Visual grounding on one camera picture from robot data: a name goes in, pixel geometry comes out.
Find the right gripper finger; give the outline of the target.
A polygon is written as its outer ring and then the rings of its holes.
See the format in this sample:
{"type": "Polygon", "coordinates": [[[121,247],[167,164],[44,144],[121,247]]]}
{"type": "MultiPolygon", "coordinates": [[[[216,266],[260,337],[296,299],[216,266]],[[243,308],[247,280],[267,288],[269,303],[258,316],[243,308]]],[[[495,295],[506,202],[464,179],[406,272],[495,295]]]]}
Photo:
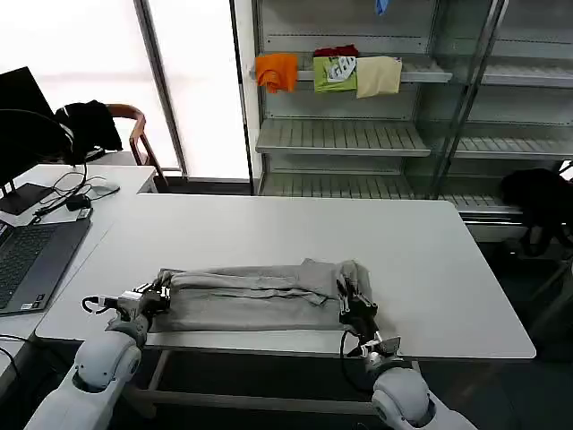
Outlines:
{"type": "Polygon", "coordinates": [[[375,309],[376,304],[373,303],[361,290],[358,281],[350,281],[350,306],[353,309],[359,307],[367,309],[375,309]]]}
{"type": "Polygon", "coordinates": [[[355,287],[351,279],[341,277],[336,280],[341,313],[349,313],[353,304],[355,287]]]}

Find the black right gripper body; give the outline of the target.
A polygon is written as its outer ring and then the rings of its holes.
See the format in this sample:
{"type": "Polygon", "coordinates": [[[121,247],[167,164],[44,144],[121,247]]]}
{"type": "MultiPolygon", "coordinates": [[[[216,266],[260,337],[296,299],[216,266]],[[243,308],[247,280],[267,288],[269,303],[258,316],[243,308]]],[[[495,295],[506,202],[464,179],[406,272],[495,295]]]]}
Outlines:
{"type": "Polygon", "coordinates": [[[351,303],[347,310],[339,313],[339,322],[347,327],[360,341],[374,340],[379,327],[375,322],[376,305],[351,303]]]}

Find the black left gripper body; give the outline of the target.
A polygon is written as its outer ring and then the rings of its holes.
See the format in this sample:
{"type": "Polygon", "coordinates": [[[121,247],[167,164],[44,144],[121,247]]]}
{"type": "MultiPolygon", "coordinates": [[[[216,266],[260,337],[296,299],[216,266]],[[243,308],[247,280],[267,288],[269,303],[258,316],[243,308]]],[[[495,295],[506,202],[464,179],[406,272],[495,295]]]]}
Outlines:
{"type": "Polygon", "coordinates": [[[157,315],[168,311],[171,304],[170,300],[162,300],[159,292],[137,292],[140,295],[138,299],[136,314],[157,315]]]}

